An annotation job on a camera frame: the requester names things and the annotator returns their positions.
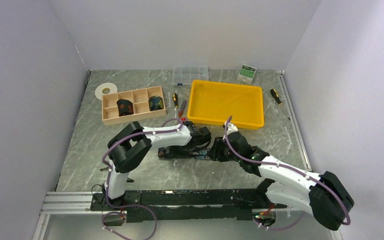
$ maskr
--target white wall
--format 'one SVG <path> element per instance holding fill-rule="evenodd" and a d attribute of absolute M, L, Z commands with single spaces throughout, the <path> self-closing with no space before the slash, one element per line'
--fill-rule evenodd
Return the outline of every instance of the white wall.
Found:
<path fill-rule="evenodd" d="M 92 70 L 285 69 L 320 0 L 51 0 Z"/>
<path fill-rule="evenodd" d="M 353 199 L 345 240 L 384 240 L 384 0 L 322 0 L 286 67 L 309 160 Z"/>
<path fill-rule="evenodd" d="M 0 0 L 0 240 L 32 239 L 86 76 L 49 0 Z"/>

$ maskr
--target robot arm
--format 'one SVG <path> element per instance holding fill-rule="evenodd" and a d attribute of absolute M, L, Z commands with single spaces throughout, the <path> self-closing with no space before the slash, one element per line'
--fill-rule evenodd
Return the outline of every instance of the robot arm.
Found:
<path fill-rule="evenodd" d="M 183 127 L 141 127 L 136 122 L 130 123 L 109 143 L 110 148 L 119 140 L 135 133 L 150 132 L 131 138 L 135 142 L 125 141 L 116 146 L 109 154 L 113 171 L 110 173 L 109 184 L 105 185 L 110 201 L 118 201 L 124 197 L 129 172 L 134 170 L 151 149 L 183 146 L 193 149 L 211 141 L 211 133 L 206 127 L 197 129 L 190 121 L 183 122 Z M 228 146 L 225 137 L 216 137 L 213 146 L 208 151 L 208 157 L 213 161 L 236 161 L 247 173 L 263 178 L 255 190 L 260 202 L 269 206 L 271 204 L 284 204 L 311 215 L 330 230 L 337 230 L 345 219 L 345 213 L 338 201 L 325 188 L 315 181 L 323 182 L 332 189 L 349 212 L 354 201 L 339 179 L 330 172 L 318 174 L 308 172 L 286 164 L 257 146 L 248 144 L 236 126 L 227 124 L 227 136 L 231 147 L 241 156 L 253 161 L 263 161 L 265 164 L 252 163 L 241 160 Z"/>

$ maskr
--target table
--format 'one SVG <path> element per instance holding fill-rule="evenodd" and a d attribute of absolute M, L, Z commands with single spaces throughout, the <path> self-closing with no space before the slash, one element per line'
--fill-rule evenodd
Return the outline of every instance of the table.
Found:
<path fill-rule="evenodd" d="M 209 71 L 213 82 L 242 84 L 236 80 L 239 70 Z M 101 101 L 95 97 L 95 89 L 102 83 L 114 83 L 118 92 L 162 86 L 167 116 L 140 120 L 142 126 L 159 127 L 166 119 L 175 116 L 172 100 L 177 92 L 179 103 L 189 100 L 191 87 L 177 87 L 172 83 L 171 70 L 94 70 L 88 80 L 76 119 L 56 191 L 90 191 L 94 184 L 102 184 L 107 171 L 100 171 L 107 143 L 127 123 L 105 126 L 102 123 Z M 284 105 L 285 95 L 274 70 L 258 70 L 252 85 L 263 88 L 264 127 L 258 130 L 239 129 L 251 145 L 257 145 L 279 160 L 301 169 L 310 169 L 302 154 L 298 133 L 294 124 L 270 95 L 275 88 Z M 211 136 L 221 137 L 221 126 L 207 126 Z M 216 162 L 199 159 L 159 159 L 157 150 L 150 151 L 142 163 L 129 175 L 133 183 L 127 190 L 180 190 L 180 189 L 237 189 L 255 188 L 261 179 L 246 173 L 237 162 Z"/>

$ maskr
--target black cylindrical object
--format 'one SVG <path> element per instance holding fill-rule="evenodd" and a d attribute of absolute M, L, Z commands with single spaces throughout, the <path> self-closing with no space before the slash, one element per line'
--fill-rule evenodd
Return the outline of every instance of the black cylindrical object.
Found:
<path fill-rule="evenodd" d="M 163 98 L 160 96 L 152 96 L 149 98 L 149 110 L 161 110 L 164 109 Z"/>
<path fill-rule="evenodd" d="M 127 99 L 117 101 L 118 116 L 126 116 L 133 114 L 133 103 Z"/>

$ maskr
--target screwdriver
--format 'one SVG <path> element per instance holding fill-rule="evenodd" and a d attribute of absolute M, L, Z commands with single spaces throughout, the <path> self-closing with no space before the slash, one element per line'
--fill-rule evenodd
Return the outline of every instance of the screwdriver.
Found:
<path fill-rule="evenodd" d="M 284 113 L 285 113 L 287 119 L 291 120 L 291 118 L 290 118 L 290 117 L 288 116 L 288 114 L 286 113 L 284 107 L 282 106 L 282 101 L 281 101 L 281 99 L 279 98 L 279 94 L 278 94 L 278 92 L 277 92 L 274 88 L 272 88 L 272 89 L 270 89 L 270 93 L 271 93 L 271 95 L 273 96 L 274 100 L 276 100 L 277 104 L 283 109 L 283 111 L 284 111 Z"/>
<path fill-rule="evenodd" d="M 176 118 L 178 117 L 178 107 L 179 107 L 179 103 L 178 103 L 178 94 L 177 93 L 173 93 L 173 102 L 174 102 L 174 106 L 176 107 Z"/>
<path fill-rule="evenodd" d="M 188 101 L 183 100 L 183 102 L 181 103 L 180 111 L 179 111 L 179 118 L 182 116 L 183 111 L 185 110 L 185 107 L 186 107 L 186 103 L 187 103 L 187 102 L 188 102 Z"/>

